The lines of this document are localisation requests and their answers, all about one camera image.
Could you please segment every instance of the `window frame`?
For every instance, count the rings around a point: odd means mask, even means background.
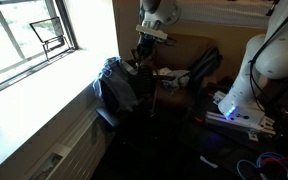
[[[72,29],[72,26],[71,26],[71,23],[70,23],[70,19],[69,19],[69,16],[68,16],[68,13],[67,13],[67,9],[65,7],[65,4],[63,1],[61,0],[8,0],[8,1],[0,1],[0,5],[5,5],[5,4],[16,4],[16,3],[22,3],[22,2],[32,2],[32,1],[44,1],[45,4],[46,4],[46,7],[47,7],[47,10],[50,14],[50,17],[53,18],[53,17],[56,17],[56,16],[59,16],[61,21],[62,21],[62,26],[63,28],[65,29],[66,31],[66,35],[67,35],[67,39],[71,45],[71,48],[70,49],[67,49],[67,51],[64,51],[62,53],[64,54],[58,54],[56,55],[54,59],[51,59],[51,60],[48,60],[46,57],[45,57],[45,60],[42,60],[41,62],[37,63],[36,65],[34,66],[31,66],[27,69],[25,69],[24,71],[20,71],[18,72],[17,74],[15,74],[14,76],[10,77],[10,78],[5,78],[4,81],[1,81],[0,82],[0,91],[11,86],[12,84],[14,84],[15,82],[41,70],[42,68],[52,64],[53,62],[55,62],[56,60],[58,59],[61,59],[62,57],[66,56],[67,52],[74,52],[75,50],[79,49],[78,48],[78,44],[77,44],[77,40],[76,40],[76,37],[74,35],[74,32],[73,32],[73,29]],[[25,63],[29,62],[30,60],[34,59],[34,58],[37,58],[39,56],[42,56],[42,55],[45,55],[45,53],[42,51],[42,52],[39,52],[33,56],[30,56],[30,57],[25,57],[24,56],[24,53],[22,52],[19,44],[17,43],[16,41],[16,38],[12,32],[12,30],[10,29],[4,15],[2,14],[1,10],[0,10],[0,23],[3,27],[3,29],[5,30],[7,36],[9,37],[9,41],[11,41],[11,43],[13,44],[14,48],[16,49],[18,55],[20,56],[21,59],[23,59],[22,61],[19,61],[11,66],[8,66],[6,68],[3,68],[0,70],[0,74],[1,73],[5,73],[11,69],[15,69],[16,67],[19,67],[21,65],[24,65]]]

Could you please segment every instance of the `floor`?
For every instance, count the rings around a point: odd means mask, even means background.
[[[157,112],[140,128],[132,128],[130,136],[115,137],[91,180],[238,179],[203,163],[198,152],[177,139],[185,113]]]

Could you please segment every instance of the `window sill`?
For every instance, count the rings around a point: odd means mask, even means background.
[[[76,51],[2,90],[0,164],[83,91],[107,58]]]

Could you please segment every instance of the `clothing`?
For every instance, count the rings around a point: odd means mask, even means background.
[[[133,89],[127,82],[128,74],[125,66],[119,57],[112,57],[106,60],[102,71],[93,83],[95,95],[102,97],[101,84],[103,81],[112,91],[122,110],[132,111],[132,107],[137,105],[137,98]]]

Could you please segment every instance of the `window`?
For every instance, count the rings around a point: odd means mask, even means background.
[[[50,64],[30,23],[57,16],[65,27],[64,36],[69,40],[68,45],[74,47],[76,43],[73,43],[74,37],[62,1],[0,0],[0,89]],[[53,33],[49,26],[40,27],[40,31]]]

